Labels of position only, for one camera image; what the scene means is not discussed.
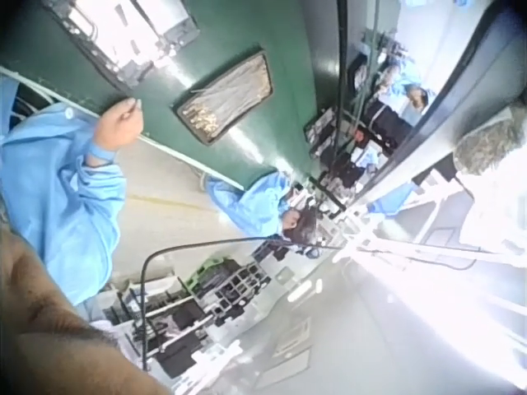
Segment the person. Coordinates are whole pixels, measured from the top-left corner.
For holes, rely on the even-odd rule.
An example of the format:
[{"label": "person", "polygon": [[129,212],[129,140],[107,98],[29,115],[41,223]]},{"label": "person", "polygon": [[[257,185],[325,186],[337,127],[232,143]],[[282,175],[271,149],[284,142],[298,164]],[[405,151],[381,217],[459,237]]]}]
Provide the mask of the person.
[{"label": "person", "polygon": [[411,58],[392,59],[379,84],[379,94],[406,96],[414,109],[422,112],[431,101],[431,92],[422,87],[422,79]]},{"label": "person", "polygon": [[265,175],[247,191],[211,175],[204,175],[204,187],[214,204],[249,237],[283,235],[301,219],[301,212],[287,203],[291,180],[281,172]]},{"label": "person", "polygon": [[120,101],[99,119],[56,103],[9,128],[18,83],[1,78],[0,182],[12,228],[80,304],[110,278],[126,186],[114,157],[142,132],[141,101]]},{"label": "person", "polygon": [[0,214],[2,394],[168,395],[77,315],[6,211]]}]

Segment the wire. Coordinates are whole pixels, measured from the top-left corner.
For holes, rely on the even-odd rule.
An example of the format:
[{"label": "wire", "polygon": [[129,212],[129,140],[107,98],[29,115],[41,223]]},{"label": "wire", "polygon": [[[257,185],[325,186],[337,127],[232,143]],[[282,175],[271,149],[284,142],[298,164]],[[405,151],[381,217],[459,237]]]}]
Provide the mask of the wire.
[{"label": "wire", "polygon": [[[148,371],[148,357],[147,357],[147,345],[148,345],[148,339],[147,339],[147,304],[146,304],[146,282],[147,282],[147,269],[150,262],[166,253],[175,253],[178,251],[182,251],[184,249],[199,249],[202,247],[210,247],[213,245],[222,245],[222,244],[233,244],[233,243],[247,243],[250,241],[267,241],[272,244],[280,244],[282,247],[291,247],[293,245],[298,247],[310,247],[310,248],[316,248],[316,249],[327,249],[332,251],[340,251],[343,249],[342,247],[334,247],[331,245],[319,245],[319,244],[302,244],[302,243],[292,243],[291,241],[284,240],[284,239],[270,239],[269,237],[245,237],[245,238],[239,238],[239,239],[224,239],[224,240],[213,240],[213,241],[205,241],[202,243],[192,243],[192,244],[181,244],[176,245],[174,247],[168,247],[166,249],[160,249],[156,251],[155,253],[152,253],[150,256],[148,256],[147,259],[145,259],[145,262],[142,264],[141,268],[141,280],[140,280],[140,307],[141,307],[141,325],[142,325],[142,331],[140,333],[141,340],[142,340],[142,369],[144,371]],[[401,257],[407,258],[405,255],[401,253],[392,253],[390,251],[383,251],[380,249],[364,249],[362,247],[357,246],[357,251],[365,252],[365,253],[389,253],[392,255],[399,255]],[[455,267],[448,265],[446,263],[438,263],[433,261],[427,261],[425,259],[418,259],[418,258],[410,258],[413,261],[420,262],[420,263],[427,263],[430,265],[435,266],[441,266],[446,267],[452,270],[456,271],[465,271],[469,270],[474,264],[477,262],[476,259],[474,259],[473,262],[471,262],[467,267]]]},{"label": "wire", "polygon": [[202,243],[192,243],[192,244],[181,244],[174,247],[169,247],[166,249],[160,249],[159,251],[156,251],[155,253],[151,254],[143,263],[142,269],[141,269],[141,288],[140,288],[140,294],[141,294],[141,322],[142,322],[142,369],[144,371],[148,371],[148,363],[147,363],[147,304],[146,304],[146,280],[147,280],[147,269],[150,262],[166,253],[175,253],[178,251],[182,251],[184,249],[198,249],[202,247],[210,247],[212,245],[222,245],[222,244],[233,244],[233,243],[246,243],[250,241],[268,241],[269,243],[275,243],[280,244],[283,247],[297,245],[299,247],[313,247],[313,248],[322,248],[322,249],[330,249],[334,251],[340,250],[339,247],[332,247],[332,246],[322,246],[318,244],[298,244],[298,243],[292,243],[291,241],[287,241],[284,239],[270,239],[268,237],[247,237],[247,238],[241,238],[241,239],[224,239],[224,240],[213,240],[213,241],[206,241]]}]

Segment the fabric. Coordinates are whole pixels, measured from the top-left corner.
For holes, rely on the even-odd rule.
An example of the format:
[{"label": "fabric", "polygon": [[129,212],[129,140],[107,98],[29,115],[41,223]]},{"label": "fabric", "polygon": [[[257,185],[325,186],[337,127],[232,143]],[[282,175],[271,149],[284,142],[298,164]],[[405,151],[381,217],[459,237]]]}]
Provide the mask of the fabric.
[{"label": "fabric", "polygon": [[[454,0],[454,4],[458,7],[469,7],[473,0]],[[435,0],[399,0],[401,4],[407,7],[421,7],[427,6],[435,2]]]},{"label": "fabric", "polygon": [[395,59],[390,66],[399,66],[399,74],[385,93],[387,96],[406,96],[410,86],[421,86],[422,79],[415,62],[410,58]]},{"label": "fabric", "polygon": [[422,7],[432,4],[434,0],[399,0],[399,2],[407,7]]},{"label": "fabric", "polygon": [[417,188],[418,186],[412,182],[405,183],[373,203],[368,204],[368,212],[370,214],[378,213],[385,216],[396,216],[410,194]]},{"label": "fabric", "polygon": [[291,181],[282,173],[268,174],[243,192],[225,181],[207,176],[205,189],[214,204],[250,237],[282,234],[282,215],[289,210],[284,197]]},{"label": "fabric", "polygon": [[125,198],[117,165],[84,166],[96,122],[58,103],[2,130],[0,180],[12,227],[74,305],[110,278]]},{"label": "fabric", "polygon": [[368,165],[378,166],[379,165],[379,152],[376,151],[371,146],[368,146],[365,149],[365,152],[362,153],[356,165],[362,168],[366,168]]}]

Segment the floor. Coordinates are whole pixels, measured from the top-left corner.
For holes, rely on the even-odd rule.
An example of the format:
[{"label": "floor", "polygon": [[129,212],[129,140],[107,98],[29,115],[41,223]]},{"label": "floor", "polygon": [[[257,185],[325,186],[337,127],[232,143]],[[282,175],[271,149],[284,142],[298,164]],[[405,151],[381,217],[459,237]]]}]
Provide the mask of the floor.
[{"label": "floor", "polygon": [[[119,153],[128,180],[128,196],[119,216],[121,240],[114,253],[113,281],[135,278],[145,258],[177,244],[242,237],[221,215],[199,186],[198,176],[184,162],[138,141]],[[174,270],[187,277],[212,249],[188,250],[159,257],[149,277]]]}]

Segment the workstation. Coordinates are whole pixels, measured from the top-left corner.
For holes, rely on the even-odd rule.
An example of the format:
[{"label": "workstation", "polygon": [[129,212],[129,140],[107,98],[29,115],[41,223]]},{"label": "workstation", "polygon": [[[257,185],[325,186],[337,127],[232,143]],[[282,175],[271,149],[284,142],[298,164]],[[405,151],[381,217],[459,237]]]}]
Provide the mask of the workstation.
[{"label": "workstation", "polygon": [[[119,245],[78,315],[178,395],[526,388],[514,354],[524,191],[461,171],[465,136],[503,123],[520,135],[525,32],[507,5],[461,3],[31,2],[0,45],[2,94],[16,86],[7,129],[57,105],[96,123],[129,96],[144,117],[118,156]],[[211,178],[229,194],[211,193]],[[497,186],[517,195],[514,212],[492,205],[506,193],[481,197]],[[489,207],[507,217],[499,237]],[[246,217],[272,229],[247,231]],[[510,285],[505,318],[450,306],[452,289],[482,295],[454,277]],[[513,346],[488,329],[467,348],[487,324]],[[347,369],[330,369],[337,359]]]}]

